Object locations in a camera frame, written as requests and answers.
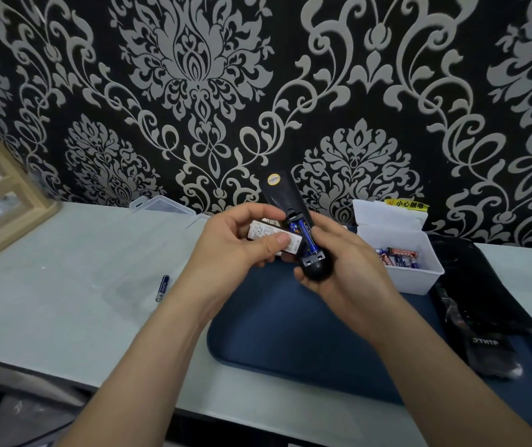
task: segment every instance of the damask pattern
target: damask pattern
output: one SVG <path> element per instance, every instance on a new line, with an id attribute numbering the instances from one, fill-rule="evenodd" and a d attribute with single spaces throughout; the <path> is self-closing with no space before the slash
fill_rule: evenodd
<path id="1" fill-rule="evenodd" d="M 342 222 L 532 247 L 532 0 L 0 0 L 0 110 L 57 198 L 216 213 L 284 167 Z"/>

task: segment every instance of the person's right hand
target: person's right hand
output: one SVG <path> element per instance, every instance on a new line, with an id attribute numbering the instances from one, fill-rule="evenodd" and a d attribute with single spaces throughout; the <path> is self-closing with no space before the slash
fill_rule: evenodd
<path id="1" fill-rule="evenodd" d="M 315 282 L 297 267 L 295 277 L 319 294 L 349 328 L 375 344 L 383 336 L 384 323 L 396 315 L 404 300 L 371 246 L 336 221 L 313 211 L 311 216 L 314 240 L 333 255 L 334 272 Z M 283 260 L 294 260 L 294 256 L 284 254 Z"/>

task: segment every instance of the forearm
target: forearm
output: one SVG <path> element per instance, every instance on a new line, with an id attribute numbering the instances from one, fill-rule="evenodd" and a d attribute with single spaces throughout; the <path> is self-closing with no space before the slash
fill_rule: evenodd
<path id="1" fill-rule="evenodd" d="M 160 446 L 195 344 L 200 316 L 169 295 L 74 422 L 61 447 Z"/>
<path id="2" fill-rule="evenodd" d="M 427 443 L 532 446 L 532 428 L 402 298 L 375 345 Z"/>

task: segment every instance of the person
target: person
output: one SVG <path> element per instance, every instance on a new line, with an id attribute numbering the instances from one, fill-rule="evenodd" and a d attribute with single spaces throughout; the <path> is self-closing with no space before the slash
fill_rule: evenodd
<path id="1" fill-rule="evenodd" d="M 313 282 L 295 268 L 296 279 L 374 347 L 428 445 L 532 446 L 532 428 L 402 298 L 375 251 L 330 218 L 312 217 L 334 272 Z M 262 218 L 285 214 L 248 202 L 206 222 L 173 288 L 60 447 L 162 445 L 200 333 L 249 269 L 272 262 L 290 241 L 285 233 L 247 241 L 249 224 Z"/>

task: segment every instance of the blue mat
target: blue mat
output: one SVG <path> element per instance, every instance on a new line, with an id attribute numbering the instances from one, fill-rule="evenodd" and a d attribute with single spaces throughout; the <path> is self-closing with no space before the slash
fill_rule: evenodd
<path id="1" fill-rule="evenodd" d="M 208 349 L 233 367 L 402 404 L 374 349 L 316 294 L 295 281 L 292 264 L 252 269 L 208 332 Z M 405 294 L 445 338 L 429 296 Z M 488 385 L 532 426 L 532 337 L 510 338 L 524 368 L 511 382 Z"/>

